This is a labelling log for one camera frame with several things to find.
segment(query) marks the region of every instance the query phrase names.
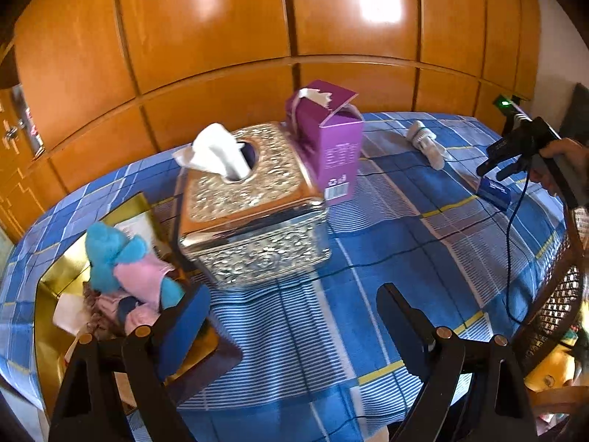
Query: barcode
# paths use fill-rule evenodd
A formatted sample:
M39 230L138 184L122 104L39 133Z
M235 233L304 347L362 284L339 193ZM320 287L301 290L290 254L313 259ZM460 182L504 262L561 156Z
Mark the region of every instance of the barcode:
M329 201L330 199L346 196L349 184L350 183L343 183L338 184L337 186L332 186L331 188L325 188L325 199Z

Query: black cord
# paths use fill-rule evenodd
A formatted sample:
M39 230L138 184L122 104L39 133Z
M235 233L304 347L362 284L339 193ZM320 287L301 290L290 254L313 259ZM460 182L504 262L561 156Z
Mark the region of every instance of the black cord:
M514 212L511 214L509 222L507 223L507 230L505 231L505 240L507 242L507 287L505 288L505 308L507 310L507 317L509 317L512 321L514 321L520 325L523 324L523 321L514 317L514 315L511 313L511 310L509 309L509 289L511 287L511 239L509 237L509 232L511 231L511 225L514 222L515 215L517 214L519 207L521 206L521 202L523 201L523 197L525 196L525 192L528 189L528 184L529 184L529 168L528 168L528 175L525 178L525 184L523 185L523 190L521 192L521 195L519 196L519 200L518 200L517 204L515 205Z

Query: wicker chair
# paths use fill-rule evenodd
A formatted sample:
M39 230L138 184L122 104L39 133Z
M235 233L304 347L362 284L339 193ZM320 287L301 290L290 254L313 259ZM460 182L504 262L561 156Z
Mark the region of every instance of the wicker chair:
M565 208L566 234L540 293L517 330L512 347L528 375L575 323L589 288L589 211ZM534 413L572 413L589 403L589 388L564 387L531 394Z

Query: striped fabric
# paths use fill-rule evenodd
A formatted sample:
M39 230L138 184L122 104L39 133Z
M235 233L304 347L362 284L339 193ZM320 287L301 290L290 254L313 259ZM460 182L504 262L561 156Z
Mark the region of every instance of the striped fabric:
M461 337L513 334L504 305L512 208L502 213L473 194L475 168L497 135L471 117L364 116L355 197L329 211L331 259L254 290L212 290L211 310L244 358L179 407L198 441L359 441L401 420L420 383L407 373L376 311L384 283ZM405 140L415 119L452 155L443 171ZM11 256L0 288L0 372L38 406L32 315L39 277L92 222L139 191L175 239L183 177L171 153L70 194ZM524 176L507 180L514 197ZM516 315L525 314L563 233L560 202L530 184L511 232ZM461 378L455 399L468 381ZM139 414L130 421L136 438L148 440Z

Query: wooden cabinet door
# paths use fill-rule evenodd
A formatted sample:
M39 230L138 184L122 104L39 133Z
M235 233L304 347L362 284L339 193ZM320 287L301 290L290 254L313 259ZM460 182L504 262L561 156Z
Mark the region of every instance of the wooden cabinet door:
M45 211L27 170L33 154L19 126L10 90L0 90L0 227L16 243Z

